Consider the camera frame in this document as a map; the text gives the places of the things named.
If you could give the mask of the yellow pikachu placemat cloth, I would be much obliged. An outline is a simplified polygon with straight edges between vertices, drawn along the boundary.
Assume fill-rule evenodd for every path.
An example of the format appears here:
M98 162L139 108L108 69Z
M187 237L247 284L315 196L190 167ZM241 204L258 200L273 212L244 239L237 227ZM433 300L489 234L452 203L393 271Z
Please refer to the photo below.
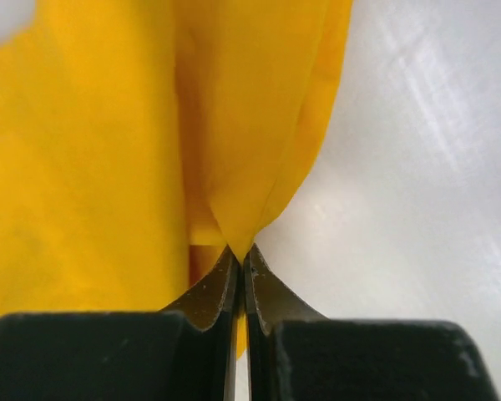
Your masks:
M155 310L313 166L348 1L43 1L0 43L0 317Z

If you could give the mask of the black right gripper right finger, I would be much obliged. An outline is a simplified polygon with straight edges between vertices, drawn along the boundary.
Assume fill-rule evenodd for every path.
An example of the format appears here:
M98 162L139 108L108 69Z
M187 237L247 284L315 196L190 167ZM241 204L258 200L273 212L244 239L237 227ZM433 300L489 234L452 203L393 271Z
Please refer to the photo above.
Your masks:
M243 262L253 400L496 400L473 339L447 321L331 319L257 247Z

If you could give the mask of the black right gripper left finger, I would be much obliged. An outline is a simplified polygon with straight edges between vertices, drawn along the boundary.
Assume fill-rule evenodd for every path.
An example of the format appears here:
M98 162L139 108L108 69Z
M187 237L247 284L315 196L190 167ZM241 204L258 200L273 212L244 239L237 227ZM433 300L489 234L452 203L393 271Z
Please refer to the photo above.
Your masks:
M0 400L231 400L239 264L157 312L0 317Z

